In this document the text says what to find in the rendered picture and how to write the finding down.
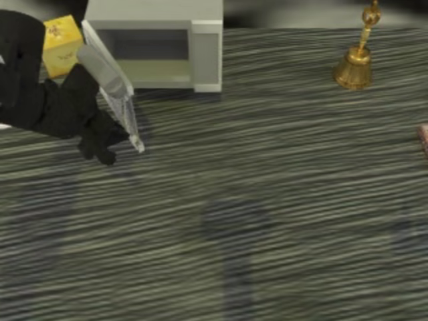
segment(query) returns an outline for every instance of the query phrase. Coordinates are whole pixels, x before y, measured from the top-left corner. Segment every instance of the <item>handbell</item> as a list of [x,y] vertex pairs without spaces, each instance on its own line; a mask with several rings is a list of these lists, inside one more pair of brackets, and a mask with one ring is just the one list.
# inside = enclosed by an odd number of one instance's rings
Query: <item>handbell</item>
[[372,26],[378,23],[380,18],[381,11],[378,7],[378,1],[373,0],[371,7],[364,9],[362,14],[364,28],[361,33],[360,44],[352,46],[333,69],[333,78],[341,86],[357,90],[371,84],[371,53],[366,47],[366,43]]

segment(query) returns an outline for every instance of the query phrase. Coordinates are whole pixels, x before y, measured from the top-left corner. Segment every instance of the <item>yellow box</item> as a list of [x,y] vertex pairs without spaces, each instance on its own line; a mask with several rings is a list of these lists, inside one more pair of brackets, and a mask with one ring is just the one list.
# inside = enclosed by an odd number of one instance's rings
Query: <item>yellow box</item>
[[76,53],[84,44],[79,27],[73,16],[46,21],[43,62],[49,77],[68,74],[78,62]]

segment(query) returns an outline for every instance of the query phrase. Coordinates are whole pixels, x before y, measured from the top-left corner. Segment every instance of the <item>gray gripper part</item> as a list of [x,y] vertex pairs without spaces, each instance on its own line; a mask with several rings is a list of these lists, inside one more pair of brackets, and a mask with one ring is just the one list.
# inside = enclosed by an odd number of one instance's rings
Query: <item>gray gripper part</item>
[[77,59],[109,96],[127,95],[122,78],[93,47],[83,45],[77,52]]

